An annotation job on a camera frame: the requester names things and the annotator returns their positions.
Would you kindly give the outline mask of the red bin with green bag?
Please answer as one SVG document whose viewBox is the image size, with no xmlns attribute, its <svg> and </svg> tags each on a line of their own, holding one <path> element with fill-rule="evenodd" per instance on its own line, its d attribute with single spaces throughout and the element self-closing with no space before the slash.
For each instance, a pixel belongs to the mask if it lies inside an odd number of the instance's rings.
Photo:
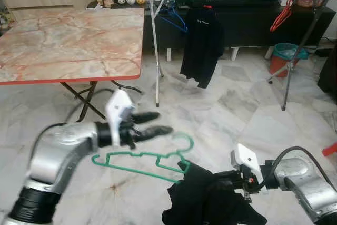
<svg viewBox="0 0 337 225">
<path fill-rule="evenodd" d="M 297 45 L 291 43 L 278 43 L 275 44 L 272 50 L 272 56 L 270 61 L 269 73 L 274 74 L 282 67 L 286 66 L 287 62 L 294 56 L 297 49 Z M 298 56 L 294 58 L 294 63 L 297 64 L 299 60 L 306 60 L 309 58 L 309 54 L 305 49 L 301 49 Z M 285 78 L 288 75 L 288 71 L 282 71 L 279 78 Z"/>
</svg>

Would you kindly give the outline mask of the red plastic stool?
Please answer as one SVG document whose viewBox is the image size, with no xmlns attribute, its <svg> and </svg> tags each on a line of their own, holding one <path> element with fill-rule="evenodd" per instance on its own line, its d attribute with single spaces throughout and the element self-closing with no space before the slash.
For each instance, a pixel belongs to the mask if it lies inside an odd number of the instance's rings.
<svg viewBox="0 0 337 225">
<path fill-rule="evenodd" d="M 337 142 L 333 143 L 332 145 L 322 150 L 322 154 L 325 157 L 329 157 L 335 153 L 337 153 Z"/>
</svg>

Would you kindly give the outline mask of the navy polo shirt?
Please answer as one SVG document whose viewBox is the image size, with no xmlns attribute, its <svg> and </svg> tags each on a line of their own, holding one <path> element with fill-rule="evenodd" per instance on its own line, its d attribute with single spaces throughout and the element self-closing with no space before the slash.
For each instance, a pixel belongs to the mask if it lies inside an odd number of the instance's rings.
<svg viewBox="0 0 337 225">
<path fill-rule="evenodd" d="M 205 89 L 224 53 L 224 26 L 214 9 L 200 7 L 187 13 L 187 38 L 180 73 Z"/>
</svg>

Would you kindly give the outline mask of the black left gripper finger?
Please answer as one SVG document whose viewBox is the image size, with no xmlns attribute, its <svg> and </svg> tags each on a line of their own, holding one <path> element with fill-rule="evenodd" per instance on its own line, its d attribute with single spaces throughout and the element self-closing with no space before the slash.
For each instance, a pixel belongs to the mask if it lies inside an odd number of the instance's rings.
<svg viewBox="0 0 337 225">
<path fill-rule="evenodd" d="M 135 142 L 144 142 L 153 138 L 158 138 L 158 136 L 163 136 L 173 133 L 173 128 L 170 126 L 150 126 L 147 129 L 141 131 L 135 131 L 134 141 Z"/>
<path fill-rule="evenodd" d="M 144 124 L 145 122 L 150 122 L 158 119 L 161 116 L 159 112 L 140 112 L 132 114 L 133 124 Z"/>
</svg>

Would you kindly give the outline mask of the black television console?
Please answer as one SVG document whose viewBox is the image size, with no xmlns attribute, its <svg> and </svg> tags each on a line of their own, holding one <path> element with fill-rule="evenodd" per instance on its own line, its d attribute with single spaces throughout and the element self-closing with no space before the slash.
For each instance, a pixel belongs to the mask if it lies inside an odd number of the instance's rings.
<svg viewBox="0 0 337 225">
<path fill-rule="evenodd" d="M 299 44 L 314 19 L 314 9 L 294 5 L 291 16 L 274 32 L 270 27 L 283 10 L 274 0 L 186 0 L 187 8 L 178 8 L 180 18 L 161 11 L 155 18 L 159 48 L 183 48 L 188 11 L 212 6 L 224 27 L 224 46 L 274 46 L 277 43 Z"/>
</svg>

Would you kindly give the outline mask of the marble pattern folding table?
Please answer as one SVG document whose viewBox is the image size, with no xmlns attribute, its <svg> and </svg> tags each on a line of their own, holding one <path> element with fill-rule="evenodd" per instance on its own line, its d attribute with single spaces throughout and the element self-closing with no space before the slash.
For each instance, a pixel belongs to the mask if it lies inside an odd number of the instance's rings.
<svg viewBox="0 0 337 225">
<path fill-rule="evenodd" d="M 41 11 L 0 36 L 0 85 L 59 83 L 88 111 L 101 81 L 142 73 L 145 10 Z"/>
</svg>

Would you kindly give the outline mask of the dark brown sofa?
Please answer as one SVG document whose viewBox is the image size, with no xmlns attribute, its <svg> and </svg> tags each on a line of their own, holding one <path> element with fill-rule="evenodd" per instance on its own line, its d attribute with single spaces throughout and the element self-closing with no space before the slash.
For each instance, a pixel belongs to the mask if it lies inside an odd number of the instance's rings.
<svg viewBox="0 0 337 225">
<path fill-rule="evenodd" d="M 327 93 L 333 100 L 337 100 L 337 46 L 331 49 L 317 82 L 318 87 L 323 93 Z"/>
</svg>

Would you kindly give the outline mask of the black shirt with green print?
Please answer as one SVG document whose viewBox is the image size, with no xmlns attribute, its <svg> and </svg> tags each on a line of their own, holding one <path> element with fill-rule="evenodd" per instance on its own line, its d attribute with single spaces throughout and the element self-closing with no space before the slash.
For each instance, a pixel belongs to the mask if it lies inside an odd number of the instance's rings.
<svg viewBox="0 0 337 225">
<path fill-rule="evenodd" d="M 171 207 L 164 225 L 267 225 L 243 196 L 234 191 L 235 170 L 213 173 L 190 161 L 183 180 L 167 189 Z"/>
</svg>

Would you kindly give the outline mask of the blue plastic hanger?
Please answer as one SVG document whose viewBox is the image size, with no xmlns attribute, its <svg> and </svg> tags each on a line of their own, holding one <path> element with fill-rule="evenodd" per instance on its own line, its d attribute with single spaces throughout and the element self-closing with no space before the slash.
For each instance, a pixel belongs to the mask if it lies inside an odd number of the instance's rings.
<svg viewBox="0 0 337 225">
<path fill-rule="evenodd" d="M 178 11 L 176 10 L 177 5 L 175 0 L 161 0 L 158 5 L 158 10 L 155 11 L 154 17 L 160 18 L 164 22 L 173 25 L 176 27 L 180 32 L 187 33 L 189 28 L 186 22 L 182 19 L 179 15 Z M 178 23 L 174 23 L 170 18 L 177 18 L 179 20 Z"/>
</svg>

